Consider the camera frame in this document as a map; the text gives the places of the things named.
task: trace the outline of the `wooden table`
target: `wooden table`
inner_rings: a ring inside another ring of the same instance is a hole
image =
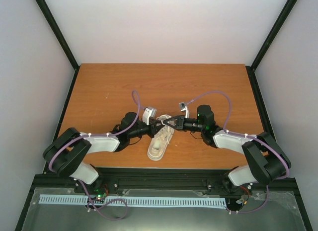
[[[158,116],[182,114],[180,102],[188,102],[210,90],[221,90],[233,103],[227,125],[230,131],[248,134],[263,131],[245,65],[82,64],[60,133],[68,127],[86,133],[111,131],[127,112],[137,111],[131,98],[133,89],[139,92],[142,105],[156,108]],[[223,126],[229,105],[222,95],[210,94],[191,103],[190,117],[196,117],[200,104],[209,104],[217,124]],[[147,156],[150,141],[151,138],[143,136],[138,144],[121,152],[89,154],[84,161],[101,167],[221,169],[246,164],[243,155],[209,147],[192,138],[189,132],[175,132],[163,158],[152,161]]]

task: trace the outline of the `white plastic comb strip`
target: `white plastic comb strip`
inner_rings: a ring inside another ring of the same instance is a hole
[[[197,207],[225,209],[225,198],[177,198],[177,197],[119,197],[107,196],[105,202],[94,201],[96,206],[101,206],[113,199],[123,199],[129,207],[149,208],[176,208],[176,207]],[[40,195],[39,204],[54,205],[87,205],[86,195]],[[120,201],[115,201],[109,206],[124,206]]]

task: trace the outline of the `clear plastic sandal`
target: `clear plastic sandal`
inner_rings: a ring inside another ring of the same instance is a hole
[[[171,118],[171,116],[164,114],[158,117],[158,120],[164,120]],[[172,138],[174,129],[165,125],[160,131],[151,139],[147,155],[151,160],[157,161],[160,160]]]

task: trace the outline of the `purple cable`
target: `purple cable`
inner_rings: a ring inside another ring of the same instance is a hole
[[[115,134],[103,133],[103,134],[91,134],[90,136],[91,136],[91,137],[108,137],[108,136],[111,137],[111,136],[120,135],[120,134],[126,132],[127,130],[129,130],[129,129],[135,124],[135,122],[138,120],[138,115],[139,115],[140,107],[141,107],[139,94],[138,94],[138,92],[137,92],[136,90],[133,90],[133,91],[131,92],[131,96],[133,97],[133,100],[134,100],[134,101],[135,101],[134,93],[136,93],[136,95],[137,95],[138,110],[137,110],[136,117],[135,117],[135,119],[134,119],[134,121],[132,122],[131,125],[129,125],[126,129],[124,129],[124,130],[122,130],[122,131],[120,131],[120,132],[118,132],[118,133],[115,133]],[[55,171],[53,170],[53,168],[52,168],[52,165],[53,165],[55,159],[56,159],[66,148],[68,148],[68,147],[69,147],[70,145],[72,145],[74,142],[76,142],[76,141],[78,141],[78,140],[80,140],[80,139],[82,139],[82,138],[87,138],[87,137],[89,137],[88,134],[81,135],[81,136],[79,136],[79,137],[77,137],[77,138],[74,138],[73,140],[69,141],[69,142],[66,143],[61,149],[59,149],[59,150],[54,154],[54,156],[52,157],[52,159],[51,159],[51,161],[50,161],[50,163],[49,163],[49,170],[50,170],[51,172],[55,172]]]
[[[133,101],[134,101],[135,104],[138,106],[138,102],[135,100],[135,97],[134,97],[133,95],[132,95],[132,97],[133,97]],[[145,107],[142,106],[141,104],[140,104],[140,108],[143,109],[143,110],[145,110]]]
[[[88,201],[88,203],[87,203],[87,205],[86,205],[86,208],[87,208],[87,209],[89,209],[89,205],[90,205],[90,201]]]
[[[268,185],[266,186],[266,198],[265,198],[265,201],[264,201],[264,203],[261,205],[261,206],[259,206],[258,208],[256,208],[256,209],[254,209],[254,210],[250,210],[250,211],[243,211],[243,212],[238,212],[238,214],[250,214],[250,213],[253,213],[253,212],[255,212],[255,211],[258,211],[258,210],[260,210],[260,209],[262,209],[266,204],[267,204],[267,202],[268,202],[268,195],[269,195],[269,189],[268,189]]]
[[[186,105],[188,105],[188,104],[194,102],[195,100],[197,100],[197,99],[199,99],[199,98],[201,98],[201,97],[203,97],[203,96],[205,96],[207,94],[210,94],[210,93],[219,93],[219,94],[223,95],[225,98],[227,98],[227,100],[229,102],[229,113],[228,113],[228,116],[227,116],[227,118],[226,118],[226,120],[224,122],[224,125],[223,125],[223,129],[225,129],[225,127],[227,126],[228,121],[230,119],[230,115],[231,115],[231,111],[232,111],[232,102],[231,102],[230,98],[225,93],[223,93],[222,91],[212,90],[212,91],[203,93],[203,94],[199,95],[198,97],[192,99],[190,102],[186,103]]]
[[[91,203],[91,205],[92,205],[92,206],[94,207],[94,209],[95,209],[100,215],[102,215],[105,219],[112,220],[112,221],[116,221],[116,220],[121,220],[121,219],[123,219],[123,218],[126,217],[126,215],[127,215],[127,213],[128,213],[128,205],[127,205],[127,202],[126,202],[124,199],[113,199],[113,200],[111,200],[111,201],[108,201],[106,204],[102,205],[101,207],[97,208],[97,207],[95,206],[93,200],[91,199],[91,197],[90,197],[90,195],[89,195],[89,192],[88,192],[88,190],[87,190],[87,188],[86,188],[84,182],[82,182],[81,180],[78,180],[78,181],[79,181],[79,183],[82,185],[82,187],[83,187],[83,189],[84,189],[84,191],[85,191],[85,194],[87,195],[88,200],[89,200],[89,202]],[[125,207],[126,207],[125,214],[124,214],[122,217],[119,217],[119,218],[110,218],[110,217],[108,217],[108,216],[103,215],[103,214],[99,211],[100,209],[105,208],[107,205],[109,205],[109,204],[111,204],[111,203],[113,203],[113,202],[115,202],[115,201],[121,201],[121,202],[123,202],[124,205],[125,205]]]
[[[224,130],[225,132],[228,132],[228,134],[230,135],[233,135],[233,136],[237,136],[237,137],[245,137],[245,134],[241,134],[241,133],[234,133],[234,132],[230,132],[228,130]],[[247,138],[249,139],[253,139],[255,141],[257,141],[258,143],[260,143],[261,145],[265,146],[267,149],[269,149],[279,160],[280,162],[283,164],[285,170],[286,170],[286,174],[281,176],[281,177],[278,177],[277,179],[280,180],[280,179],[285,179],[289,176],[289,168],[288,168],[288,165],[286,164],[286,162],[284,161],[284,159],[273,149],[271,148],[268,144],[266,144],[265,142],[263,142],[262,140],[258,139],[258,138],[255,138],[255,137],[252,137],[252,136],[249,136],[247,135],[246,136]]]

